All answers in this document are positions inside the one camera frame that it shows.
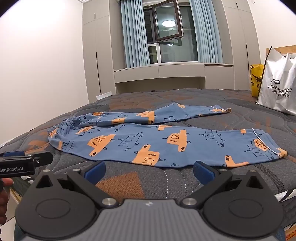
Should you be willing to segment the person's left hand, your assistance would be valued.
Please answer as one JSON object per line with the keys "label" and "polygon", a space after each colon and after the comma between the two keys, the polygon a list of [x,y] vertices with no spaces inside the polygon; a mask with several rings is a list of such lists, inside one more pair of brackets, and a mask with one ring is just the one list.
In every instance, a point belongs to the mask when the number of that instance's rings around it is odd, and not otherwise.
{"label": "person's left hand", "polygon": [[[14,183],[11,178],[3,178],[1,181],[4,187],[10,187]],[[9,201],[8,193],[6,192],[6,190],[2,189],[1,195],[0,195],[0,224],[1,225],[4,225],[6,222],[6,210],[7,210],[8,201]]]}

